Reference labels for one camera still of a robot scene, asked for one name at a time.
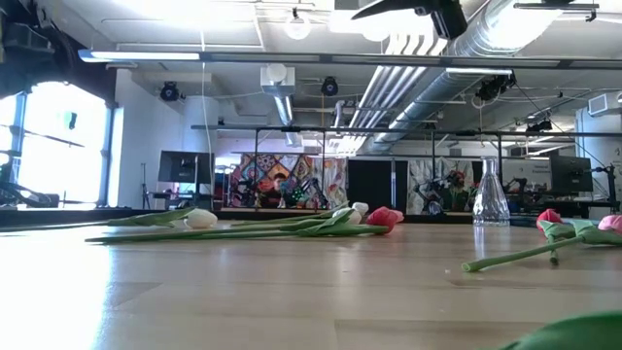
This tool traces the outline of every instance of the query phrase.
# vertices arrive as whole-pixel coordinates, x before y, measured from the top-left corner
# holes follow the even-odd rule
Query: security camera
[[[339,86],[334,77],[327,77],[322,84],[322,94],[327,97],[335,96],[339,92]]]
[[[175,102],[180,98],[180,95],[176,82],[164,82],[164,87],[159,93],[159,97],[166,102]]]

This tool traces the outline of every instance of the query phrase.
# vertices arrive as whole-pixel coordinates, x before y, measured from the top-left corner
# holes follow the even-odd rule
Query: white tulip
[[[210,228],[218,221],[216,215],[209,210],[194,209],[188,213],[184,223],[190,228]]]
[[[361,216],[364,216],[369,211],[369,205],[367,205],[367,203],[355,202],[352,204],[352,209],[358,211]]]
[[[339,209],[336,212],[334,212],[334,214],[332,214],[333,218],[336,216],[339,216],[343,213],[346,213],[348,211],[350,211],[352,209],[350,208],[343,208],[343,209]],[[352,214],[350,214],[350,217],[348,217],[348,222],[347,224],[352,224],[352,225],[358,225],[361,223],[361,220],[363,219],[363,216],[361,216],[361,214],[359,214],[358,211],[353,211]]]

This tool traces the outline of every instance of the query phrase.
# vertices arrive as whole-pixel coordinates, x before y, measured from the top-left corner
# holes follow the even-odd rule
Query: pipe
[[[389,45],[387,46],[387,49],[385,50],[385,54],[393,54],[396,45],[397,45],[397,35],[392,34],[389,40]],[[376,93],[378,86],[385,82],[390,71],[391,71],[391,67],[379,66],[378,68],[376,68],[375,72],[373,73],[373,76],[371,77],[371,80],[369,81],[369,85],[365,89],[365,93],[363,94],[363,97],[361,98],[361,101],[359,102],[359,107],[369,107],[369,106],[365,106],[367,104],[367,99],[371,98],[371,96]],[[355,111],[354,116],[352,117],[352,120],[350,121],[350,127],[358,126],[357,122],[359,121],[360,114],[361,114],[360,111],[358,110]]]
[[[516,0],[492,0],[474,19],[465,34],[452,42],[447,55],[468,57],[508,57],[518,53],[555,20],[561,11],[521,11],[513,8]],[[442,106],[418,103],[419,100],[453,100],[483,76],[442,72],[390,124],[390,129],[409,129],[427,119]],[[389,151],[403,133],[376,134],[371,152]]]
[[[283,126],[292,126],[292,123],[294,122],[292,99],[289,96],[274,96],[274,102],[276,103],[276,109],[279,112],[279,118],[281,119]],[[290,147],[294,147],[298,144],[295,132],[286,132],[285,138],[286,144]]]
[[[445,49],[447,42],[445,40],[439,40],[438,37],[432,32],[432,28],[430,28],[430,32],[418,38],[419,45],[415,48],[411,48],[408,50],[407,54],[431,54],[438,55]],[[424,67],[406,67],[404,69],[404,73],[399,77],[399,80],[395,84],[395,86],[391,89],[391,92],[386,96],[385,103],[383,103],[383,107],[393,108],[396,106],[400,100],[409,92],[415,85],[415,83],[421,77],[421,74],[426,70]],[[387,115],[388,111],[378,111],[376,112],[372,118],[370,119],[367,125],[363,125],[368,128],[375,127],[383,118]],[[363,144],[366,140],[367,136],[361,136],[357,138],[357,142]]]
[[[337,101],[337,104],[334,106],[334,125],[332,127],[340,127],[341,126],[341,118],[343,116],[343,105],[346,101],[341,100]]]

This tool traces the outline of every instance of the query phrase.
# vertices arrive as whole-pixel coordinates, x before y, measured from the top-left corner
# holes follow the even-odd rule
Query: black door
[[[348,160],[348,200],[364,202],[369,211],[391,207],[391,162]]]

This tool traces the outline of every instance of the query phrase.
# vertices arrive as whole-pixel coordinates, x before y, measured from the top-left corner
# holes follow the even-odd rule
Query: computer monitor
[[[159,157],[160,182],[211,184],[212,157],[207,153],[162,151]]]
[[[592,192],[592,164],[589,158],[551,156],[551,191],[553,193]]]

